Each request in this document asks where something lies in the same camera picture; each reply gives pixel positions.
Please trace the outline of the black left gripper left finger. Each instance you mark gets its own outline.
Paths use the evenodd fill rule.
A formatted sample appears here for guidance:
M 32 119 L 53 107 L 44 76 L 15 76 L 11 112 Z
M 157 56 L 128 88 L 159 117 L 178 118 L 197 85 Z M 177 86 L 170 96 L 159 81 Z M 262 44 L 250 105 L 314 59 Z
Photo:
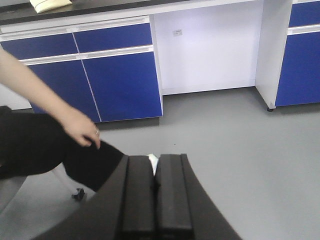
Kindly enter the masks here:
M 123 206 L 122 235 L 155 235 L 154 174 L 147 156 L 130 156 Z

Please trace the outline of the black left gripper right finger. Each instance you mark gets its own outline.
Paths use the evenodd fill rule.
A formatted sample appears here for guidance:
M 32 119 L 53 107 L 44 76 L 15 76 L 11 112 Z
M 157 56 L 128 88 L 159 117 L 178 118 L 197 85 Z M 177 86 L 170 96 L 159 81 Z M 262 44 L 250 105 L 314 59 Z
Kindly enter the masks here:
M 160 237 L 193 237 L 185 176 L 181 156 L 162 154 L 155 182 L 156 223 Z

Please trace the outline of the person's bare forearm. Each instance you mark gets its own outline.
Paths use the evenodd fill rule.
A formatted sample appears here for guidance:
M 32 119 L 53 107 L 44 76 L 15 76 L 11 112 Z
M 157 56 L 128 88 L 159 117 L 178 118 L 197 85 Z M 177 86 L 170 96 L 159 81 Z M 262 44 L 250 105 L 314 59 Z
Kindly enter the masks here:
M 0 83 L 36 104 L 62 124 L 76 112 L 27 66 L 3 49 L 0 50 Z

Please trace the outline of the person's bare hand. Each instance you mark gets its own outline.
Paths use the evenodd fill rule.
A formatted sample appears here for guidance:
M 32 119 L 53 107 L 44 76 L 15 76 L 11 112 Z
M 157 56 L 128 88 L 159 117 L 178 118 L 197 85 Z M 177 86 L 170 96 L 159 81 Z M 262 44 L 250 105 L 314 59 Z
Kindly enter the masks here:
M 57 120 L 64 131 L 80 146 L 90 147 L 95 144 L 97 149 L 101 147 L 100 130 L 79 110 L 69 107 L 57 117 Z

